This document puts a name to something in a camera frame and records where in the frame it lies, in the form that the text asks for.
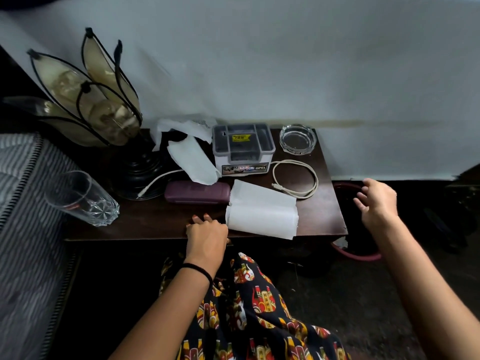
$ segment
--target right hand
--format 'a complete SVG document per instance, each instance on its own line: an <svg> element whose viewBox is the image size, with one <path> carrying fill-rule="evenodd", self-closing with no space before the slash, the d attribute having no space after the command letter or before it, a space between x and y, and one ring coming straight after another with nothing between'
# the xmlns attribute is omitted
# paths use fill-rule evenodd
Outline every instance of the right hand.
<svg viewBox="0 0 480 360"><path fill-rule="evenodd" d="M207 213L203 218L205 221L195 215L192 218L194 224L187 225L187 255L184 263L200 266L215 278L222 264L229 228L212 220Z"/></svg>
<svg viewBox="0 0 480 360"><path fill-rule="evenodd" d="M363 224L372 232L399 217L397 193L387 184L374 179L366 178L363 184L365 186L357 193L358 198L353 201L361 211Z"/></svg>

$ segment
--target black hair tie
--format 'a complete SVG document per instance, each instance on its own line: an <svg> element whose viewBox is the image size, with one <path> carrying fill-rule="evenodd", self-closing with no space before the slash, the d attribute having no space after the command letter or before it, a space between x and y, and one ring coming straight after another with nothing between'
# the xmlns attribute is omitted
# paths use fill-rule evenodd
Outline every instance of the black hair tie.
<svg viewBox="0 0 480 360"><path fill-rule="evenodd" d="M210 276L210 274L207 272L207 270L205 270L204 268L201 268L200 266L197 266L195 264L191 264L189 262L184 262L182 264L182 266L180 266L180 268L190 268L190 269L194 269L196 270L197 272L201 272L204 276L207 277L208 281L210 282L210 286L209 288L212 288L213 286L213 279L212 277Z"/></svg>

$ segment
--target patterned skirt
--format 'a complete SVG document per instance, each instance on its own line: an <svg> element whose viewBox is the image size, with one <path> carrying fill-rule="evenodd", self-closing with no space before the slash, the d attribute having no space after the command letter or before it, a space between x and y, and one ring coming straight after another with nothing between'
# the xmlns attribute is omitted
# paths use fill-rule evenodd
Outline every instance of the patterned skirt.
<svg viewBox="0 0 480 360"><path fill-rule="evenodd" d="M160 295L183 258L167 258ZM177 360L347 360L326 329L292 318L279 291L249 256L227 247L222 266L198 308Z"/></svg>

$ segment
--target drinking glass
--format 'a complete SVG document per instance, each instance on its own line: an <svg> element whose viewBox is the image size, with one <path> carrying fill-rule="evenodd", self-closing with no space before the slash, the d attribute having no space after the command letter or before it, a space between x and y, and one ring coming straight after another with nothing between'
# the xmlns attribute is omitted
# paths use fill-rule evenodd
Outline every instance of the drinking glass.
<svg viewBox="0 0 480 360"><path fill-rule="evenodd" d="M120 212L119 204L88 173L61 173L45 186L45 200L60 211L92 224L106 226Z"/></svg>

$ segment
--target plastic storage box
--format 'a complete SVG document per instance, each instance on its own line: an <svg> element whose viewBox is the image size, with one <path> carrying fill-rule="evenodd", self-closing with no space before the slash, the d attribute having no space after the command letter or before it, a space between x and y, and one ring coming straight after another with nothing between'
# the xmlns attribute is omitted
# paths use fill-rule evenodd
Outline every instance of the plastic storage box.
<svg viewBox="0 0 480 360"><path fill-rule="evenodd" d="M215 125L212 135L215 166L222 176L269 171L275 145L267 124Z"/></svg>

